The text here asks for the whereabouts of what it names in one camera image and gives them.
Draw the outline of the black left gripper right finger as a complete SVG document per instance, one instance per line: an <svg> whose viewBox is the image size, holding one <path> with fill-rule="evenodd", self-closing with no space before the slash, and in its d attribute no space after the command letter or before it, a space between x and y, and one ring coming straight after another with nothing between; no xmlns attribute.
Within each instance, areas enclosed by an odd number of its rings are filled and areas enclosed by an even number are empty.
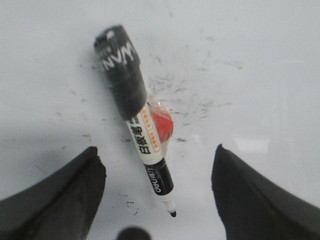
<svg viewBox="0 0 320 240"><path fill-rule="evenodd" d="M320 209L279 187L221 144L212 191L228 240L318 240Z"/></svg>

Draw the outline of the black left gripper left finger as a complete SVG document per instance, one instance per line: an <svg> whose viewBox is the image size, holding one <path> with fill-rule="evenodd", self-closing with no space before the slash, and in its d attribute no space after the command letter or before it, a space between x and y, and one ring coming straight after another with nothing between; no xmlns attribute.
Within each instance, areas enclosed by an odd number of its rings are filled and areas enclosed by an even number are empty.
<svg viewBox="0 0 320 240"><path fill-rule="evenodd" d="M106 168L90 146L37 184L0 202L2 240L85 240L101 203Z"/></svg>

